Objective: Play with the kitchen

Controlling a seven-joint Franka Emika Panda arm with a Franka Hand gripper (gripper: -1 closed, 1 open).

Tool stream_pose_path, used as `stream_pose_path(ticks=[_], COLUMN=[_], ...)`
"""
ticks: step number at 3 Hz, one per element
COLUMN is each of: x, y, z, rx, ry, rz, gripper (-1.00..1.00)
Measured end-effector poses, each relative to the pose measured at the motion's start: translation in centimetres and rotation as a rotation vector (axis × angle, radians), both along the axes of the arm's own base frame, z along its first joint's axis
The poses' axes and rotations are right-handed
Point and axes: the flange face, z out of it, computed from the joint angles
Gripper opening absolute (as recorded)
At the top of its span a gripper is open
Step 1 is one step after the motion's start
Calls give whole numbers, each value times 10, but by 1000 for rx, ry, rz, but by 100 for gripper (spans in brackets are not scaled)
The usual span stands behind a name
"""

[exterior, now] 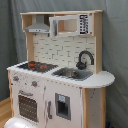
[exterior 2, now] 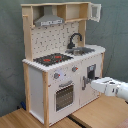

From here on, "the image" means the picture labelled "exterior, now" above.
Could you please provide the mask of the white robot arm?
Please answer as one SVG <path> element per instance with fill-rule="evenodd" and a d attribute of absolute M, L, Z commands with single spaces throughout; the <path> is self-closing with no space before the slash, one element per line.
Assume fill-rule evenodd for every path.
<path fill-rule="evenodd" d="M 14 118 L 13 128 L 37 128 L 37 127 L 24 119 Z"/>

